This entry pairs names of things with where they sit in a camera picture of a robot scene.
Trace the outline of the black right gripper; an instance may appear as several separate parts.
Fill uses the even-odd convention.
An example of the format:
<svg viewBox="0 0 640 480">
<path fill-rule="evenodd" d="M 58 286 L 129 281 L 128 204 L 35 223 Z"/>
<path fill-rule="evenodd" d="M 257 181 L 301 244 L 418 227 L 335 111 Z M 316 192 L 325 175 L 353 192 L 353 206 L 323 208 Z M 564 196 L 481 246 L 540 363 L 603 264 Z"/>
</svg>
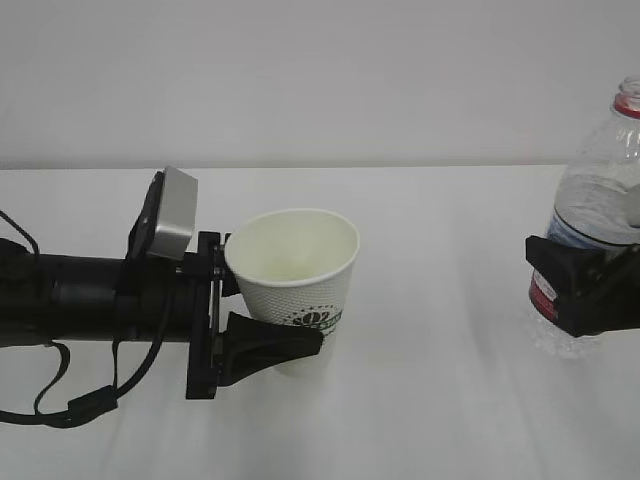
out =
<svg viewBox="0 0 640 480">
<path fill-rule="evenodd" d="M 616 254 L 529 236 L 525 257 L 556 294 L 553 323 L 574 338 L 639 328 L 639 249 Z"/>
</svg>

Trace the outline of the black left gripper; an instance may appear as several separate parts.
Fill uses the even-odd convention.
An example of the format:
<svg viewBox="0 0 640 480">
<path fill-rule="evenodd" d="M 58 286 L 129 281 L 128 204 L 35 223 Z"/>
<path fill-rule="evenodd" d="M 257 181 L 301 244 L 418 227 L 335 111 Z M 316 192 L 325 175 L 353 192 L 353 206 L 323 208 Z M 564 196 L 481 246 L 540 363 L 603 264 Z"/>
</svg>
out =
<svg viewBox="0 0 640 480">
<path fill-rule="evenodd" d="M 197 250 L 176 268 L 188 287 L 190 334 L 186 371 L 188 400 L 211 400 L 223 386 L 225 338 L 220 329 L 221 298 L 240 293 L 226 260 L 230 233 L 200 232 Z M 234 312 L 227 322 L 227 385 L 293 360 L 317 355 L 324 341 L 314 328 L 277 325 Z"/>
</svg>

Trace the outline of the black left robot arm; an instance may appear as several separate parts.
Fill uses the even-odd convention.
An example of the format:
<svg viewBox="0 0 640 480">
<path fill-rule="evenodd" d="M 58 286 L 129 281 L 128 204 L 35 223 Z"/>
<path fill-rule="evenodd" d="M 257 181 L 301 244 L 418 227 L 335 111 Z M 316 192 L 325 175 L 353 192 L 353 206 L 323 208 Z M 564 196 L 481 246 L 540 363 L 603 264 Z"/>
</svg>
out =
<svg viewBox="0 0 640 480">
<path fill-rule="evenodd" d="M 186 397 L 214 398 L 264 369 L 315 356 L 323 336 L 230 313 L 219 327 L 220 301 L 238 294 L 222 239 L 202 232 L 180 261 L 34 256 L 1 242 L 1 344 L 50 340 L 149 342 L 157 331 L 189 346 Z"/>
</svg>

